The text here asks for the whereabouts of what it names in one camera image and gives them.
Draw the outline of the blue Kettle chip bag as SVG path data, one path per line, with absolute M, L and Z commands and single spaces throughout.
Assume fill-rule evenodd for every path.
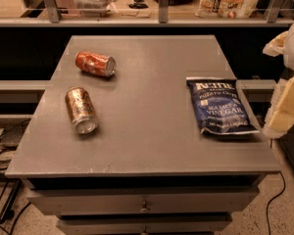
M 257 133 L 236 88 L 235 79 L 186 78 L 200 133 L 245 135 Z

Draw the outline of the white printed snack bag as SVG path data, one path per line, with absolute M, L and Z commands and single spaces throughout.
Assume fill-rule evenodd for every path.
M 195 15 L 200 18 L 246 19 L 256 10 L 259 0 L 200 0 Z

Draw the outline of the grey drawer cabinet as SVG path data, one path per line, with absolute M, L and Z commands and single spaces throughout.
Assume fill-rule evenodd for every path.
M 80 51 L 111 56 L 116 72 L 75 65 Z M 7 176 L 31 190 L 258 188 L 279 170 L 262 133 L 200 133 L 189 76 L 231 77 L 212 36 L 75 36 L 36 108 Z M 98 127 L 78 134 L 65 97 L 90 95 Z M 141 216 L 232 216 L 233 212 L 55 215 L 59 220 Z

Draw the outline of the red soda can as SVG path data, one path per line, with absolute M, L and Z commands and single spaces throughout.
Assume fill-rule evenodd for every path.
M 80 51 L 75 55 L 75 65 L 82 71 L 103 77 L 110 77 L 116 72 L 113 57 L 88 51 Z

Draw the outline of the gold brown soda can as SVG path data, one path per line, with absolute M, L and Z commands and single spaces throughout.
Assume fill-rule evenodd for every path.
M 99 120 L 89 93 L 82 87 L 71 88 L 65 97 L 68 115 L 78 134 L 87 134 L 98 127 Z

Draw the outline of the clear plastic container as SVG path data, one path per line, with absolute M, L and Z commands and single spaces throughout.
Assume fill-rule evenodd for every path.
M 114 0 L 74 0 L 83 17 L 105 17 Z

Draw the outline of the upper grey drawer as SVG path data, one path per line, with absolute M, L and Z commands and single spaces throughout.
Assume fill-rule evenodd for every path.
M 27 197 L 50 215 L 239 212 L 259 194 L 247 188 L 31 190 Z

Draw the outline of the grey drawer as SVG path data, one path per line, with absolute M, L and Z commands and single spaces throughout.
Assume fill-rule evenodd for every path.
M 57 227 L 66 235 L 139 235 L 201 233 L 223 230 L 231 222 L 228 215 L 141 216 L 59 220 Z
M 27 197 L 50 215 L 239 212 L 259 194 L 247 188 L 31 190 Z

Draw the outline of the black power adapter box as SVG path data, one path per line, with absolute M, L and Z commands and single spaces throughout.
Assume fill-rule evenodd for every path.
M 0 135 L 0 149 L 16 149 L 25 133 L 26 126 L 9 126 L 5 128 Z

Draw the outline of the lower grey drawer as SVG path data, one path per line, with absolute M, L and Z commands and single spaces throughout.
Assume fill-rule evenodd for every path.
M 59 220 L 57 227 L 66 235 L 139 235 L 201 233 L 223 230 L 231 222 L 228 215 L 141 216 Z

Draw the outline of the grey metal shelf rail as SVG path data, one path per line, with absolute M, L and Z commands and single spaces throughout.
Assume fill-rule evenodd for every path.
M 83 17 L 74 0 L 0 0 L 3 26 L 289 26 L 294 0 L 259 0 L 246 19 L 200 18 L 200 0 L 175 5 L 173 0 L 114 0 L 105 17 Z

